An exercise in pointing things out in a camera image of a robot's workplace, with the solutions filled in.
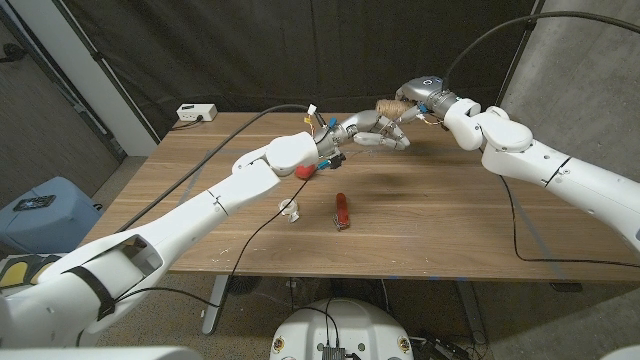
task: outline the power strip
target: power strip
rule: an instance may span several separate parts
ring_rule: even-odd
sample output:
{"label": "power strip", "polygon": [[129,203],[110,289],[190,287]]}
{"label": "power strip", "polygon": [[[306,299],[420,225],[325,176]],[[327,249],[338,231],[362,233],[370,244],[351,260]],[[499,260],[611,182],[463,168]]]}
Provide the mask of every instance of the power strip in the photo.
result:
{"label": "power strip", "polygon": [[202,121],[211,121],[218,115],[214,104],[182,104],[176,110],[181,121],[196,121],[202,116]]}

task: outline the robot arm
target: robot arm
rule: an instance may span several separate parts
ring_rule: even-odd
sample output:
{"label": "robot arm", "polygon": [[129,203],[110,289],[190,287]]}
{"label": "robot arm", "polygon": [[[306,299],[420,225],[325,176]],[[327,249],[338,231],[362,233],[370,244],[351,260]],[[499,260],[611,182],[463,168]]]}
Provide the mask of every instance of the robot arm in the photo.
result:
{"label": "robot arm", "polygon": [[[380,132],[385,126],[388,132]],[[73,346],[81,331],[104,330],[146,293],[115,299],[157,284],[187,249],[243,206],[264,198],[298,165],[325,158],[338,167],[338,145],[368,131],[379,131],[379,143],[398,139],[408,145],[395,124],[370,112],[324,128],[315,139],[304,132],[279,137],[242,156],[231,176],[159,219],[71,252],[40,275],[38,285],[0,297],[0,346]]]}
{"label": "robot arm", "polygon": [[498,107],[480,112],[474,101],[443,90],[437,77],[411,80],[396,97],[442,119],[465,150],[486,140],[482,165],[487,170],[544,187],[612,227],[640,257],[640,184],[534,140],[529,128]]}

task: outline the wooden table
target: wooden table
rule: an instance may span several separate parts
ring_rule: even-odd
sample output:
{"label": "wooden table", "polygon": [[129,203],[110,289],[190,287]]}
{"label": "wooden table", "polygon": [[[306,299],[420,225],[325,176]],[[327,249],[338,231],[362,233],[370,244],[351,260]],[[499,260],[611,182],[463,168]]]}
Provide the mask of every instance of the wooden table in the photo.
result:
{"label": "wooden table", "polygon": [[[109,207],[85,242],[114,232],[253,114],[222,113],[171,132]],[[348,114],[326,114],[345,119]],[[270,114],[232,140],[140,221],[151,221],[224,179],[242,154],[274,137],[308,130],[300,114]],[[511,207],[500,179],[477,151],[461,150],[440,127],[403,126],[405,151],[341,147],[346,162],[319,172],[300,193],[300,219],[279,217],[249,244],[242,275],[470,280],[637,281],[640,269],[525,262],[514,253]],[[245,241],[302,184],[294,176],[268,198],[229,218],[173,266],[176,272],[229,274]],[[637,263],[611,229],[544,189],[509,180],[517,199],[517,243],[525,258],[552,256]],[[333,224],[335,195],[346,194],[351,227]]]}

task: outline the gray curtain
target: gray curtain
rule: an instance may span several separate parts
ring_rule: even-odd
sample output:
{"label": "gray curtain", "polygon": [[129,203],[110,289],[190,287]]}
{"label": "gray curtain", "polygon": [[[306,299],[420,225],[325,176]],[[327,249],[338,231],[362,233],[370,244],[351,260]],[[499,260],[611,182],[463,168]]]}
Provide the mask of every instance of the gray curtain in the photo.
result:
{"label": "gray curtain", "polygon": [[[405,81],[442,75],[491,27],[534,0],[64,0],[161,135],[176,108],[213,102],[260,111],[313,102],[371,109]],[[513,27],[469,54],[451,87],[495,102],[523,34]]]}

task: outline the blue container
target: blue container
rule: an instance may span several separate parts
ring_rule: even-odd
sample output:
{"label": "blue container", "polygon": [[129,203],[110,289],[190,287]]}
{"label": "blue container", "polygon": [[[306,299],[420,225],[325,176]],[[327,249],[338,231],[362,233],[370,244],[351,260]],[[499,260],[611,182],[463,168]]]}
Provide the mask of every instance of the blue container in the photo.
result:
{"label": "blue container", "polygon": [[[55,195],[47,207],[16,211],[20,200]],[[0,241],[28,254],[73,251],[100,219],[95,203],[71,181],[55,177],[0,210]]]}

